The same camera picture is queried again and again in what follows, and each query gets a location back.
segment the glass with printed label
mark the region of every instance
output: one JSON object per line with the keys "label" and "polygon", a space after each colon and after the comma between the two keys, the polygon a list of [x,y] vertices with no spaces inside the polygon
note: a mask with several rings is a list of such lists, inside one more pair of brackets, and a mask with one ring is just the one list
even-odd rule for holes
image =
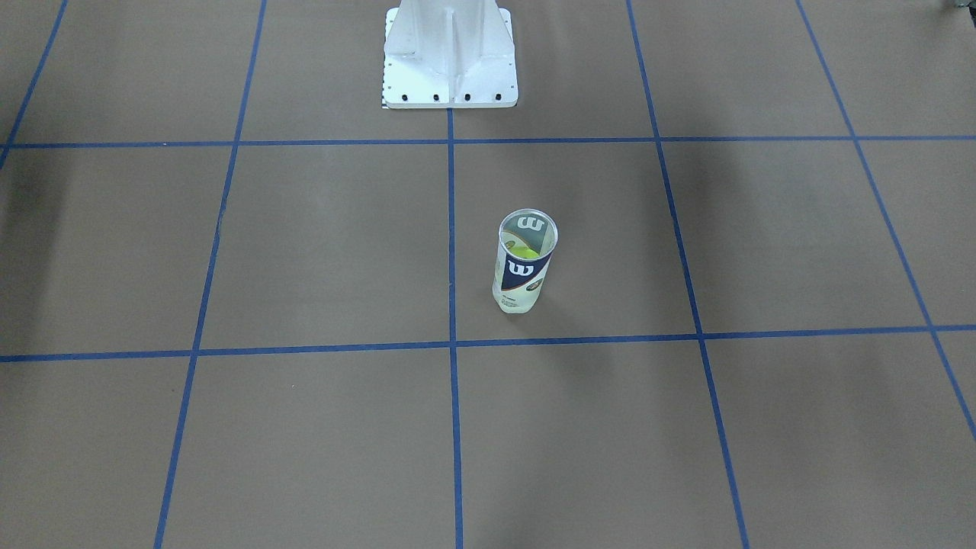
{"label": "glass with printed label", "polygon": [[539,299],[549,257],[559,240],[552,218],[524,208],[505,217],[498,228],[498,259],[492,295],[506,313],[527,313]]}

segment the dark blue label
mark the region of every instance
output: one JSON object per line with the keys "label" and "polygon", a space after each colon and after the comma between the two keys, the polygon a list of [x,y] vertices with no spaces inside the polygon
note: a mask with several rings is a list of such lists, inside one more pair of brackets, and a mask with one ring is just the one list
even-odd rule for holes
{"label": "dark blue label", "polygon": [[546,266],[550,257],[552,257],[551,254],[544,258],[530,261],[506,253],[505,270],[502,274],[502,289],[512,290],[529,282]]}

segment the vertical blue line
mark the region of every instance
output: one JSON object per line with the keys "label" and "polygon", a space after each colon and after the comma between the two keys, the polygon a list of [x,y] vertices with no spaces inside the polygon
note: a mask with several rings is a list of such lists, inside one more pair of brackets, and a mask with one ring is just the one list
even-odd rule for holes
{"label": "vertical blue line", "polygon": [[972,435],[973,440],[976,440],[976,423],[973,422],[972,413],[969,411],[969,406],[966,404],[965,396],[962,394],[962,389],[959,387],[958,381],[956,380],[956,373],[953,372],[953,367],[951,364],[949,364],[949,358],[946,357],[946,353],[942,348],[942,342],[939,340],[939,333],[932,322],[932,317],[928,312],[928,308],[925,306],[925,300],[922,299],[921,290],[918,288],[918,283],[915,281],[915,275],[912,273],[912,267],[909,265],[908,256],[905,254],[905,249],[902,248],[901,240],[898,238],[898,234],[895,232],[895,226],[891,222],[891,216],[888,215],[888,209],[884,205],[884,199],[881,197],[881,191],[878,189],[877,183],[874,180],[874,173],[871,170],[871,165],[869,165],[868,159],[864,155],[864,150],[861,148],[861,139],[854,131],[854,125],[851,123],[851,119],[847,115],[847,108],[844,106],[844,101],[840,98],[840,92],[837,91],[834,77],[831,75],[831,70],[827,66],[827,58],[824,57],[824,52],[820,48],[820,42],[817,40],[817,36],[813,32],[813,25],[810,24],[810,19],[806,15],[806,10],[803,9],[803,3],[800,0],[795,0],[795,2],[796,8],[799,9],[799,14],[803,18],[803,24],[806,26],[806,32],[809,34],[810,41],[813,43],[813,49],[817,53],[817,59],[820,60],[820,67],[824,70],[824,74],[827,76],[827,81],[831,85],[831,90],[834,92],[834,99],[837,101],[837,107],[840,108],[840,114],[843,116],[844,124],[847,125],[847,131],[850,133],[851,139],[854,143],[854,148],[857,149],[857,155],[861,159],[861,167],[864,168],[864,173],[868,177],[868,184],[871,186],[871,192],[874,194],[874,201],[877,202],[877,207],[881,211],[881,217],[884,219],[884,225],[888,227],[888,234],[891,236],[891,241],[895,244],[895,250],[898,252],[898,259],[901,260],[902,268],[905,270],[905,275],[909,279],[909,284],[911,285],[912,291],[915,294],[915,300],[918,302],[918,308],[921,309],[922,317],[925,319],[925,325],[928,327],[929,335],[932,337],[932,343],[935,345],[935,350],[939,355],[939,360],[942,361],[942,367],[946,370],[946,375],[949,377],[949,383],[952,385],[953,392],[956,394],[956,401],[959,404],[959,408],[962,410],[962,415],[965,418],[966,425],[969,427],[969,433]]}
{"label": "vertical blue line", "polygon": [[210,260],[207,265],[207,277],[203,284],[203,295],[200,298],[200,311],[197,314],[196,330],[193,334],[193,347],[186,369],[186,382],[183,385],[183,399],[180,404],[180,416],[177,420],[177,430],[173,440],[173,451],[170,454],[170,466],[166,474],[166,486],[163,490],[163,500],[159,508],[159,523],[156,526],[156,537],[153,549],[162,549],[163,537],[166,534],[166,521],[169,518],[170,501],[173,496],[173,484],[176,481],[177,466],[180,461],[180,448],[183,445],[183,429],[186,425],[186,414],[189,410],[190,393],[193,390],[193,378],[196,374],[197,357],[200,355],[200,341],[203,339],[203,326],[210,303],[210,289],[214,281],[214,270],[217,267],[217,253],[221,247],[221,224],[227,208],[227,197],[230,195],[230,184],[233,181],[234,165],[237,162],[237,150],[240,147],[241,132],[244,127],[244,115],[247,112],[248,97],[251,92],[251,80],[254,77],[254,67],[258,59],[258,48],[261,44],[261,32],[264,28],[264,11],[267,0],[262,0],[258,12],[258,22],[254,32],[254,43],[251,46],[251,60],[248,63],[247,76],[244,79],[244,92],[241,94],[240,109],[237,113],[237,126],[234,130],[234,144],[230,150],[230,160],[227,163],[227,173],[224,177],[224,192],[221,195],[221,207],[217,215],[217,226],[214,229],[214,240],[210,248]]}
{"label": "vertical blue line", "polygon": [[681,269],[684,272],[684,285],[688,292],[688,304],[691,307],[691,317],[695,323],[695,334],[698,339],[698,348],[702,356],[702,367],[705,370],[705,379],[709,386],[709,397],[712,401],[712,415],[715,419],[715,429],[718,432],[718,442],[721,446],[722,460],[725,463],[725,475],[728,478],[729,492],[732,497],[732,506],[735,510],[736,523],[739,526],[739,537],[742,541],[743,549],[749,549],[749,533],[746,530],[746,519],[743,515],[742,504],[739,500],[739,488],[735,479],[735,469],[732,467],[732,455],[729,452],[728,440],[725,437],[725,423],[722,420],[721,408],[718,404],[718,392],[715,388],[714,377],[712,376],[712,363],[709,359],[709,350],[705,341],[705,334],[702,330],[702,319],[698,312],[698,300],[695,299],[695,288],[691,280],[691,270],[688,268],[688,257],[685,254],[684,238],[681,236],[681,224],[678,222],[677,208],[674,205],[674,194],[671,191],[671,178],[668,175],[668,163],[665,160],[664,146],[661,142],[661,132],[658,129],[658,117],[654,109],[654,100],[651,96],[651,87],[647,79],[647,68],[644,64],[644,54],[640,48],[640,38],[637,34],[637,22],[633,15],[633,4],[627,0],[627,12],[630,17],[630,32],[633,34],[633,47],[637,53],[637,65],[640,67],[640,78],[644,85],[644,97],[647,100],[647,112],[651,117],[651,129],[654,131],[654,145],[658,152],[658,162],[661,164],[661,177],[664,181],[665,194],[668,196],[668,209],[671,212],[671,224],[674,229],[674,239],[677,243],[678,257],[681,260]]}
{"label": "vertical blue line", "polygon": [[465,518],[461,469],[461,406],[458,395],[458,323],[455,300],[454,231],[454,110],[447,109],[447,233],[448,310],[451,352],[451,424],[454,438],[454,536],[455,549],[465,547]]}
{"label": "vertical blue line", "polygon": [[41,61],[37,63],[37,68],[34,70],[33,77],[30,78],[30,84],[27,86],[27,93],[23,96],[23,101],[20,102],[20,110],[17,112],[17,118],[14,119],[14,127],[10,130],[10,135],[7,136],[7,143],[3,146],[3,151],[0,152],[0,170],[3,169],[4,164],[7,162],[7,154],[10,153],[10,147],[14,144],[14,140],[17,138],[17,131],[20,130],[20,124],[23,122],[23,116],[27,113],[27,104],[30,103],[30,98],[34,95],[34,88],[37,87],[37,81],[41,78],[41,72],[44,70],[44,64],[48,61],[48,56],[51,55],[51,48],[54,47],[55,37],[58,36],[58,29],[61,28],[61,20],[64,19],[64,10],[67,9],[67,0],[61,0],[61,7],[58,8],[58,16],[55,18],[55,24],[51,28],[51,35],[48,36],[48,43],[44,46],[44,53],[41,54]]}

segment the grid square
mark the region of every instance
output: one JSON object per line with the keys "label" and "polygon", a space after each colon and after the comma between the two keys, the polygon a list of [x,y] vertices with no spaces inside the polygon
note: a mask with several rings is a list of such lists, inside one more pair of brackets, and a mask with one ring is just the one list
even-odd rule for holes
{"label": "grid square", "polygon": [[973,546],[973,439],[928,334],[709,347],[752,546]]}
{"label": "grid square", "polygon": [[942,0],[803,5],[858,134],[976,134],[967,10]]}
{"label": "grid square", "polygon": [[976,322],[976,142],[863,142],[936,323]]}
{"label": "grid square", "polygon": [[624,2],[504,0],[511,11],[518,105],[458,109],[459,138],[651,135]]}
{"label": "grid square", "polygon": [[61,0],[8,0],[0,7],[0,143],[14,129],[60,7]]}
{"label": "grid square", "polygon": [[458,355],[466,547],[740,546],[696,343]]}
{"label": "grid square", "polygon": [[186,359],[0,364],[5,549],[149,547]]}
{"label": "grid square", "polygon": [[793,2],[637,2],[633,11],[661,135],[847,135]]}
{"label": "grid square", "polygon": [[976,412],[976,331],[943,332],[939,341],[972,414]]}
{"label": "grid square", "polygon": [[246,4],[69,3],[18,142],[233,139],[258,21]]}
{"label": "grid square", "polygon": [[448,338],[446,148],[237,156],[206,347]]}
{"label": "grid square", "polygon": [[244,138],[446,138],[443,109],[381,107],[385,16],[397,5],[268,3]]}
{"label": "grid square", "polygon": [[[661,168],[649,144],[457,147],[461,339],[694,332]],[[498,225],[522,207],[559,226],[546,285],[527,315],[492,299]]]}
{"label": "grid square", "polygon": [[188,349],[226,168],[226,148],[14,150],[0,354]]}
{"label": "grid square", "polygon": [[706,331],[924,323],[850,143],[665,150]]}
{"label": "grid square", "polygon": [[454,547],[445,350],[204,358],[167,547]]}

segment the white metal bracket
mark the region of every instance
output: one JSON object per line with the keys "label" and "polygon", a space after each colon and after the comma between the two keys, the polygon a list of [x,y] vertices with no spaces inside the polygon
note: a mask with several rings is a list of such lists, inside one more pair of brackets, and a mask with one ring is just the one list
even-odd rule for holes
{"label": "white metal bracket", "polygon": [[495,0],[402,0],[386,12],[384,108],[518,102],[511,13]]}

